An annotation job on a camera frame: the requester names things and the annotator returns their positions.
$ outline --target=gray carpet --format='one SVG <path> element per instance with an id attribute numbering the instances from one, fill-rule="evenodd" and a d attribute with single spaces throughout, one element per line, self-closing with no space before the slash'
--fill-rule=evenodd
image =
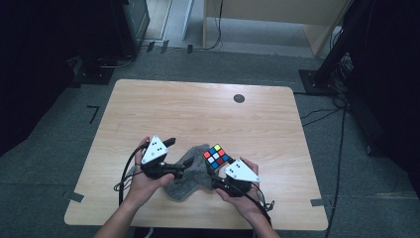
<path id="1" fill-rule="evenodd" d="M 68 88 L 32 135 L 0 158 L 0 237 L 90 237 L 98 227 L 63 221 L 68 200 L 119 78 L 289 86 L 303 92 L 299 69 L 320 59 L 158 48 L 117 68 L 109 85 Z M 296 95 L 301 116 L 334 108 L 331 97 Z M 99 111 L 90 123 L 95 109 Z M 302 124 L 325 115 L 314 113 Z M 304 127 L 315 173 L 330 216 L 343 111 Z M 366 141 L 351 112 L 345 115 L 340 193 L 329 237 L 419 237 L 420 201 L 407 174 L 388 158 L 366 155 Z M 282 237 L 324 237 L 324 231 L 278 231 Z"/>

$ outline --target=red square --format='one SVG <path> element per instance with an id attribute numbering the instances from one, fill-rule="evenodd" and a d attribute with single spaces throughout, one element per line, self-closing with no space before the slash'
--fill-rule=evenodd
<path id="1" fill-rule="evenodd" d="M 222 165 L 224 163 L 222 158 L 217 159 L 217 164 Z"/>

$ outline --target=hand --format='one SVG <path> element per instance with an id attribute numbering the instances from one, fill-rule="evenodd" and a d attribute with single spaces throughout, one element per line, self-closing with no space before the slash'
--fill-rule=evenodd
<path id="1" fill-rule="evenodd" d="M 149 137 L 143 139 L 139 146 L 150 141 Z M 139 150 L 135 155 L 136 169 L 133 173 L 138 174 L 132 177 L 129 193 L 127 194 L 124 202 L 130 202 L 136 209 L 144 205 L 155 193 L 155 191 L 168 184 L 174 179 L 172 174 L 165 175 L 159 179 L 148 178 L 144 173 L 141 173 L 140 163 L 143 158 L 143 150 Z"/>
<path id="2" fill-rule="evenodd" d="M 242 161 L 254 172 L 256 175 L 259 174 L 259 166 L 250 162 L 247 159 L 241 158 Z M 247 197 L 231 197 L 228 193 L 226 193 L 223 189 L 217 188 L 216 192 L 222 197 L 224 201 L 227 201 L 231 204 L 233 204 L 239 213 L 244 216 L 247 220 L 250 217 L 253 217 L 256 214 L 262 214 L 260 209 Z M 255 201 L 259 201 L 259 197 L 257 195 L 257 190 L 252 188 L 250 191 L 248 191 L 248 195 L 252 197 Z"/>

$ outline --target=gray cloth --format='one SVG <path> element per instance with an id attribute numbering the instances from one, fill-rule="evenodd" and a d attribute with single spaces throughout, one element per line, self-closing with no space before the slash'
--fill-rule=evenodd
<path id="1" fill-rule="evenodd" d="M 213 189 L 211 185 L 211 178 L 207 174 L 206 165 L 203 159 L 203 154 L 210 149 L 207 144 L 195 146 L 185 153 L 185 155 L 176 162 L 183 164 L 184 161 L 194 157 L 192 166 L 184 171 L 182 179 L 172 180 L 164 187 L 166 193 L 175 200 L 183 200 L 191 194 L 199 185 Z"/>

